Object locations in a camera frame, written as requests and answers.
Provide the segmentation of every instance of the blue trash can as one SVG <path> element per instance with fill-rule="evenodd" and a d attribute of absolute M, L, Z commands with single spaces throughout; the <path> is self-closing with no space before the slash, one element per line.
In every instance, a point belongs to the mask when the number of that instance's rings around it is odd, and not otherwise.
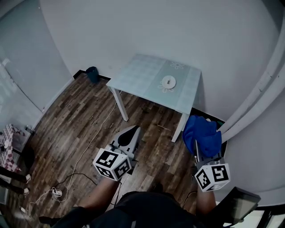
<path fill-rule="evenodd" d="M 95 66 L 91 66 L 86 70 L 86 74 L 90 81 L 97 83 L 99 81 L 99 73 Z"/>

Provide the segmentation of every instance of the blue towel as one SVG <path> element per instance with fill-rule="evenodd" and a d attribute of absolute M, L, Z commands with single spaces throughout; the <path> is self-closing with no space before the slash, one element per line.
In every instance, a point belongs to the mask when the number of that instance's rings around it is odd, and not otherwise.
<path fill-rule="evenodd" d="M 193 154 L 194 139 L 206 157 L 213 157 L 221 150 L 222 135 L 216 122 L 208 122 L 204 117 L 190 116 L 183 131 L 183 141 Z"/>

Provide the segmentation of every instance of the white table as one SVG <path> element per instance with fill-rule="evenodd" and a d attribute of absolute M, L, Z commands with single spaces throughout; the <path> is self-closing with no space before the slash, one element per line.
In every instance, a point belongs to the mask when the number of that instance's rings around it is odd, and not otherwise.
<path fill-rule="evenodd" d="M 165 89 L 161 84 L 161 80 L 167 75 L 176 79 L 176 85 L 171 90 Z M 137 54 L 119 75 L 107 83 L 107 86 L 112 91 L 125 121 L 129 118 L 119 90 L 182 113 L 171 140 L 175 142 L 189 118 L 200 76 L 201 71 L 194 67 Z"/>

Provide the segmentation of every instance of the dark laminate floor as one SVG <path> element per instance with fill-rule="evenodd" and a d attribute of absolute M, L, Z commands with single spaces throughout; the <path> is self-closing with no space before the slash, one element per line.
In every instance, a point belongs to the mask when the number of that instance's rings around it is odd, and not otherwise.
<path fill-rule="evenodd" d="M 114 97 L 105 84 L 106 81 L 101 80 L 97 85 L 92 85 L 82 74 L 53 103 L 38 124 L 36 134 L 28 143 L 36 154 L 31 169 L 33 179 L 28 183 L 31 192 L 27 196 L 18 196 L 10 191 L 7 207 L 1 206 L 11 227 L 29 227 L 27 221 L 21 218 L 19 205 L 28 208 L 29 202 L 35 202 L 44 192 L 72 173 L 76 161 L 115 104 Z M 135 153 L 138 164 L 133 175 L 125 175 L 121 180 L 123 184 L 119 198 L 129 191 L 146 191 L 153 183 L 160 181 L 165 191 L 172 193 L 182 205 L 195 186 L 191 184 L 190 178 L 193 158 L 181 135 L 176 143 L 171 142 L 181 114 L 124 92 L 122 99 L 129 121 L 122 119 L 116 106 L 78 163 L 76 172 L 85 173 L 98 183 L 101 177 L 92 161 L 99 148 L 105 147 L 113 135 L 125 127 L 140 125 L 144 135 Z M 17 181 L 13 181 L 13 184 L 21 186 Z M 67 185 L 68 181 L 58 186 L 64 191 L 64 196 Z M 93 187 L 94 184 L 86 177 L 75 175 L 67 201 L 60 205 L 49 193 L 37 205 L 32 205 L 32 218 L 28 218 L 30 226 L 43 227 L 38 216 L 64 215 Z M 195 211 L 195 194 L 189 197 L 185 208 Z"/>

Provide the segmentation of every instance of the black and white marker cube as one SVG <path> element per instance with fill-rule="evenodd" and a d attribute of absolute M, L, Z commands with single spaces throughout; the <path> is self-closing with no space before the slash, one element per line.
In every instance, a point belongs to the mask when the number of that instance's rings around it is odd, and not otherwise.
<path fill-rule="evenodd" d="M 202 191 L 219 190 L 231 180 L 228 164 L 202 166 L 195 178 Z"/>
<path fill-rule="evenodd" d="M 131 169 L 127 155 L 102 148 L 94 159 L 93 165 L 101 175 L 117 181 Z"/>

